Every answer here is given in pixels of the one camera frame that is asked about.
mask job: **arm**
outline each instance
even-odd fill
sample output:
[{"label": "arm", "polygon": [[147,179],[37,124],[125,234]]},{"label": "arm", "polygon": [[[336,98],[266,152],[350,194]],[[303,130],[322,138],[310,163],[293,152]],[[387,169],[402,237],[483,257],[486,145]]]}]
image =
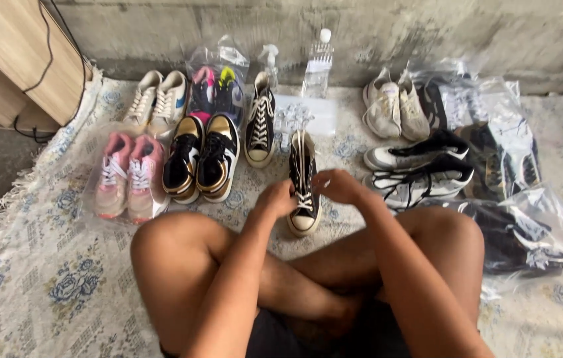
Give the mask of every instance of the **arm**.
[{"label": "arm", "polygon": [[200,307],[183,357],[244,357],[257,313],[261,268],[272,226],[297,207],[290,180],[271,185],[251,210]]},{"label": "arm", "polygon": [[385,292],[413,356],[493,357],[467,313],[380,196],[341,170],[314,178],[319,192],[355,205],[375,238]]}]

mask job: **electrical cord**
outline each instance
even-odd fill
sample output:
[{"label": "electrical cord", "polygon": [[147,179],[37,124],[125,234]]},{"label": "electrical cord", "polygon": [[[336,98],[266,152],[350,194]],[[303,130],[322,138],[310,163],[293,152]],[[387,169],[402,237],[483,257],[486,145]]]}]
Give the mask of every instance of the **electrical cord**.
[{"label": "electrical cord", "polygon": [[[82,69],[83,69],[83,86],[82,86],[82,90],[80,91],[80,99],[79,99],[79,103],[76,105],[76,110],[74,111],[74,115],[73,117],[71,117],[71,119],[68,121],[71,122],[74,118],[76,118],[76,116],[79,114],[79,109],[80,109],[80,103],[82,103],[83,100],[83,96],[85,94],[85,85],[86,85],[86,69],[85,69],[85,64],[83,63],[83,54],[82,51],[80,51],[80,47],[78,45],[78,43],[76,42],[76,39],[74,38],[74,35],[71,33],[71,30],[69,28],[69,26],[67,26],[67,22],[65,21],[65,18],[63,17],[63,14],[61,13],[61,11],[58,9],[58,6],[56,6],[56,3],[54,2],[54,0],[50,0],[50,2],[52,3],[52,5],[54,6],[54,9],[56,10],[56,13],[58,13],[58,16],[61,18],[61,21],[63,22],[63,25],[65,26],[65,29],[67,29],[67,33],[70,35],[71,41],[73,42],[73,44],[76,46],[76,50],[79,53],[80,56],[80,62],[82,64]],[[47,62],[47,66],[45,67],[45,69],[43,70],[43,73],[41,74],[38,82],[31,86],[26,88],[25,90],[23,90],[23,94],[35,89],[36,87],[40,86],[41,82],[43,81],[43,79],[45,78],[46,74],[47,74],[47,70],[49,70],[49,67],[51,67],[53,61],[54,61],[54,53],[52,52],[52,44],[51,44],[51,28],[49,26],[49,23],[47,22],[47,19],[45,18],[45,14],[43,13],[43,1],[39,0],[38,1],[38,11],[41,14],[41,17],[43,18],[43,21],[45,22],[45,27],[47,28],[47,49],[49,50],[49,62]],[[26,136],[28,138],[33,138],[34,142],[37,142],[38,144],[44,144],[49,142],[56,133],[52,133],[49,134],[47,136],[38,136],[37,133],[38,131],[36,130],[36,126],[32,127],[32,134],[27,134],[27,133],[23,133],[22,131],[20,131],[16,125],[19,122],[19,116],[17,115],[14,118],[14,122],[12,122],[12,126],[14,128],[14,130],[18,133],[21,134],[23,136]]]}]

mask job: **leg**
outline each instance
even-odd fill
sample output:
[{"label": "leg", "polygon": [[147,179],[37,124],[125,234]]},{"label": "leg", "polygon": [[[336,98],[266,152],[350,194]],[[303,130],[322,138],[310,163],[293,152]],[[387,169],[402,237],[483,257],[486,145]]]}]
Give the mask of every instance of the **leg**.
[{"label": "leg", "polygon": [[[484,241],[469,217],[442,207],[416,208],[397,216],[438,270],[474,324],[478,319]],[[290,263],[315,282],[331,288],[380,282],[372,238],[366,229]]]},{"label": "leg", "polygon": [[[144,224],[131,243],[142,300],[167,352],[179,354],[189,339],[204,295],[236,234],[197,213],[162,215]],[[258,304],[309,321],[350,316],[353,302],[267,255]]]}]

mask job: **plastic bottle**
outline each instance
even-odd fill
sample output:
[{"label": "plastic bottle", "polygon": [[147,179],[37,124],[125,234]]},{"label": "plastic bottle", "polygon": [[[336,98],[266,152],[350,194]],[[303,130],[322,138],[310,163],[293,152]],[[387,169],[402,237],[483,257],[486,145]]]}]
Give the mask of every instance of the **plastic bottle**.
[{"label": "plastic bottle", "polygon": [[279,83],[279,79],[277,78],[279,69],[275,66],[275,56],[279,54],[279,49],[273,44],[263,45],[263,51],[261,51],[261,55],[257,57],[259,61],[263,62],[263,56],[266,53],[268,53],[268,56],[265,62],[264,71],[268,74],[268,83],[270,88],[274,89]]},{"label": "plastic bottle", "polygon": [[310,47],[310,57],[306,66],[306,75],[301,87],[301,96],[308,98],[325,98],[328,92],[328,76],[332,68],[333,48],[330,45],[332,32],[321,29],[319,41]]}]

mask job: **bottle cap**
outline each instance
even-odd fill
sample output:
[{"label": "bottle cap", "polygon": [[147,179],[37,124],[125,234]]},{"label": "bottle cap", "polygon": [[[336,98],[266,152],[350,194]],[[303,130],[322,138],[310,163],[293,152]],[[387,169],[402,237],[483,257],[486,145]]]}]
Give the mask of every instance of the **bottle cap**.
[{"label": "bottle cap", "polygon": [[332,31],[330,29],[321,29],[319,33],[319,40],[323,43],[330,42],[330,37],[332,36]]}]

